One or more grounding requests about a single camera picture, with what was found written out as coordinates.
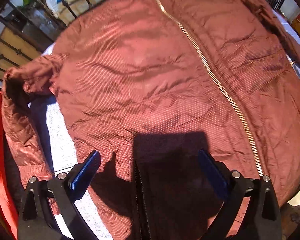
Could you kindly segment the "maroon quilted zip jacket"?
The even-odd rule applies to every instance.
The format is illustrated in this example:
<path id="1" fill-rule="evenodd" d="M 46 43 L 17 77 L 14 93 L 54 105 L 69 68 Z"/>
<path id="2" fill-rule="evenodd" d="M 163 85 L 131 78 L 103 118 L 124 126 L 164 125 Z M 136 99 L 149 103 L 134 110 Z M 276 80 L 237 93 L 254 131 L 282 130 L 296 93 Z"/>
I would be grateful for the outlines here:
<path id="1" fill-rule="evenodd" d="M 199 239 L 221 207 L 206 150 L 285 204 L 300 190 L 300 45 L 265 0 L 107 0 L 51 55 L 4 75 L 2 122 L 26 185 L 52 172 L 29 104 L 54 95 L 113 239 Z"/>

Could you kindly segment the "black quilted folded jacket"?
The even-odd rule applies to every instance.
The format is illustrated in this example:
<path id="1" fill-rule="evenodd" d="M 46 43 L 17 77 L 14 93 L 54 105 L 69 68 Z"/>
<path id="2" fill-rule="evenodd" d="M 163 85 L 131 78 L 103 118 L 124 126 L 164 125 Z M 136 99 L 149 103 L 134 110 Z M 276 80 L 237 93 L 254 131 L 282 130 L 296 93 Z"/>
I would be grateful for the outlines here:
<path id="1" fill-rule="evenodd" d="M 4 165 L 5 165 L 7 187 L 12 197 L 13 204 L 15 206 L 17 214 L 19 214 L 20 207 L 21 207 L 21 200 L 25 190 L 21 183 L 19 168 L 17 167 L 12 157 L 5 135 L 4 135 L 3 142 L 4 142 Z"/>

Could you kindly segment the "blue plaid bed sheet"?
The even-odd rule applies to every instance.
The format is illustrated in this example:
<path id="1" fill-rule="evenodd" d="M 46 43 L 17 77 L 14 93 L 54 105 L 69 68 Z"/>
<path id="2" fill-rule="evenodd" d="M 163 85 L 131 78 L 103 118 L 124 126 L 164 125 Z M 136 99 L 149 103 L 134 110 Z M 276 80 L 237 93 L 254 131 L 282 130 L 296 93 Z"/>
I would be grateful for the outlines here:
<path id="1" fill-rule="evenodd" d="M 52 174 L 68 173 L 77 164 L 76 150 L 55 97 L 38 98 L 29 108 Z M 88 192 L 75 204 L 98 239 L 112 239 Z M 286 239 L 300 223 L 300 191 L 283 207 L 283 213 L 288 216 L 288 225 L 283 230 L 283 239 Z"/>

